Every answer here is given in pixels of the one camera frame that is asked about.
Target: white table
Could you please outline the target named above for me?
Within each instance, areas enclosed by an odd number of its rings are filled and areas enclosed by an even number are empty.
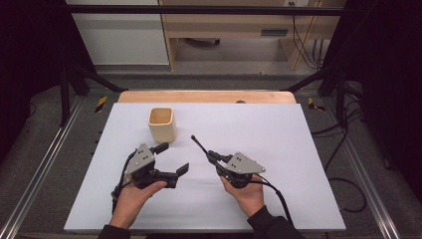
[[[131,229],[144,232],[246,232],[251,227],[224,191],[215,167],[190,139],[195,134],[221,154],[241,151],[267,168],[262,175],[283,193],[299,230],[344,230],[302,108],[297,104],[114,104],[65,230],[100,231],[111,217],[110,193],[128,155],[144,142],[156,146],[147,125],[150,109],[172,107],[177,139],[155,167],[189,171],[177,188],[162,189],[142,208]],[[265,187],[273,215],[283,215],[274,190]]]

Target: gray floor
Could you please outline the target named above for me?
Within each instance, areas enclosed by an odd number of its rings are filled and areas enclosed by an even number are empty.
[[[295,72],[288,71],[286,60],[274,54],[281,50],[277,41],[222,39],[219,46],[182,42],[180,47],[176,69],[172,73],[168,69],[155,66],[130,67],[129,73],[124,67],[102,67],[100,70],[105,78],[131,89],[208,90],[279,90],[291,86],[314,71],[306,66],[301,66]],[[118,94],[107,91],[91,81],[89,83],[92,90],[87,97],[74,98],[72,94],[74,102],[83,100],[81,109],[66,140],[61,144],[37,197],[31,202],[31,208],[21,221],[18,237],[25,238],[25,233],[69,235],[63,231],[70,212],[69,206],[78,194],[96,150],[96,140],[100,139],[112,103],[116,102],[118,97]],[[317,96],[317,84],[311,84],[296,93],[311,131],[334,124],[330,111],[321,112],[308,107],[309,97],[314,99],[316,106],[330,109],[334,104],[333,98],[321,99]],[[95,113],[101,96],[108,96],[108,99],[102,112]],[[346,97],[346,100],[352,101],[350,97]],[[349,112],[354,109],[358,109],[358,104],[351,104]],[[33,115],[27,119],[21,135],[0,167],[1,225],[4,225],[12,214],[59,130],[59,88],[51,88],[33,97],[32,110]],[[398,171],[384,168],[382,154],[361,118],[362,116],[357,116],[349,124],[347,138],[368,172],[400,237],[422,238],[421,203]],[[322,164],[326,164],[339,141],[339,134],[315,138]],[[339,176],[360,183],[351,166],[346,145],[338,151],[327,171],[327,177]],[[362,204],[358,191],[348,184],[333,182],[332,189],[341,206],[358,208]],[[360,213],[341,210],[341,215],[347,230],[330,232],[329,238],[400,238],[382,234],[380,224],[376,220],[376,208],[368,206]],[[326,237],[324,233],[305,234],[307,238]]]

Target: sleeve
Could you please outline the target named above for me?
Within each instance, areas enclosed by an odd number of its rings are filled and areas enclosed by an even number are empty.
[[[305,239],[305,237],[284,217],[274,217],[270,214],[267,206],[248,219],[257,239],[290,238]]]
[[[130,232],[118,227],[105,225],[102,232],[100,232],[99,239],[129,239]]]

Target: hand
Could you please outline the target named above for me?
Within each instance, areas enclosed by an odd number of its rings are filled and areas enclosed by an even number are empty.
[[[109,225],[128,229],[133,224],[146,200],[165,187],[165,185],[167,185],[167,182],[158,181],[143,189],[137,188],[133,183],[125,186],[118,197],[117,206]]]
[[[244,188],[235,188],[226,178],[220,177],[220,179],[223,182],[224,189],[237,200],[240,208],[248,217],[254,215],[264,206],[264,190],[262,184],[249,183]],[[257,175],[253,175],[252,180],[262,181],[263,179]]]

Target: white cabinet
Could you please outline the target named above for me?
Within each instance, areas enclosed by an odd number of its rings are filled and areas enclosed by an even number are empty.
[[[157,5],[156,0],[67,0],[68,4]],[[94,65],[168,65],[159,14],[73,14]]]

